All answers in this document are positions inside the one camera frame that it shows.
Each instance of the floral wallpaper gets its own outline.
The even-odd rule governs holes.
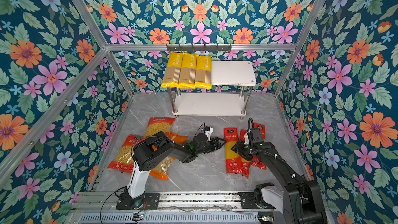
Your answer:
[[[79,192],[88,189],[127,98],[103,59],[3,185],[0,223],[64,223]]]
[[[108,43],[283,44],[296,42],[314,0],[85,1]],[[317,34],[318,26],[311,31]],[[162,90],[159,85],[167,53],[122,50],[115,54],[135,91]],[[242,50],[210,55],[215,60],[250,60],[257,77],[256,92],[272,92],[290,52]],[[211,90],[237,89],[222,86]]]
[[[0,0],[0,15],[1,161],[98,46],[70,0]]]
[[[339,224],[398,222],[396,2],[326,0],[279,94]]]

